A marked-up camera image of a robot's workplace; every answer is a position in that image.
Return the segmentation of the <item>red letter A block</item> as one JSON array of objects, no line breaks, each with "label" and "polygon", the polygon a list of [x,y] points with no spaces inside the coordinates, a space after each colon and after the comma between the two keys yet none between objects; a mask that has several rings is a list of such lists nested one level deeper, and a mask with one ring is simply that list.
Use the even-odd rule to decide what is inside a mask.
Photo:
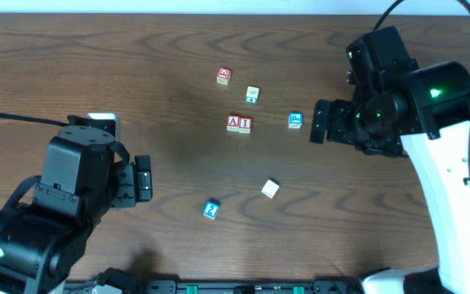
[{"label": "red letter A block", "polygon": [[228,131],[239,131],[240,117],[237,115],[229,115],[227,118],[226,126]]}]

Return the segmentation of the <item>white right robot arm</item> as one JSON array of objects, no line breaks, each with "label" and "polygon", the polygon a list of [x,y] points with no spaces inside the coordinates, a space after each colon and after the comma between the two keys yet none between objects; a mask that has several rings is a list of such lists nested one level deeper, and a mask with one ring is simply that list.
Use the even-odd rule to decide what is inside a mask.
[{"label": "white right robot arm", "polygon": [[346,49],[351,100],[319,100],[310,140],[367,155],[407,157],[423,189],[439,264],[382,269],[360,278],[362,293],[470,293],[470,75],[449,61],[420,68],[393,27]]}]

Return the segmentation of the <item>blue number 2 block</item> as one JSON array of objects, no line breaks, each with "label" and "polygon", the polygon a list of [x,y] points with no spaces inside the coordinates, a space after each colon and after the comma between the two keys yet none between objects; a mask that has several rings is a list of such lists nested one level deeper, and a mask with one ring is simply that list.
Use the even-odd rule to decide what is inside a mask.
[{"label": "blue number 2 block", "polygon": [[203,208],[202,214],[211,220],[215,220],[219,213],[220,204],[216,199],[209,199]]}]

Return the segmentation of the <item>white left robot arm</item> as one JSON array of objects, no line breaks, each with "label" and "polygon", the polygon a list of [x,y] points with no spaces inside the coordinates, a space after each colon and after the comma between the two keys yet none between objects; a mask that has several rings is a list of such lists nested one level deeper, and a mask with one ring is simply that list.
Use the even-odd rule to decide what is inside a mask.
[{"label": "white left robot arm", "polygon": [[150,157],[131,157],[119,136],[114,113],[60,124],[42,174],[23,180],[0,210],[0,292],[60,289],[109,209],[151,200]]}]

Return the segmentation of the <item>red letter I block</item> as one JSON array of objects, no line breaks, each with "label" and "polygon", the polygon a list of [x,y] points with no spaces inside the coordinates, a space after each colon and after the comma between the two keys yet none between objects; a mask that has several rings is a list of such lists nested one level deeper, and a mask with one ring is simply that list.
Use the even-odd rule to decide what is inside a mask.
[{"label": "red letter I block", "polygon": [[252,118],[239,118],[238,132],[249,134],[252,128]]}]

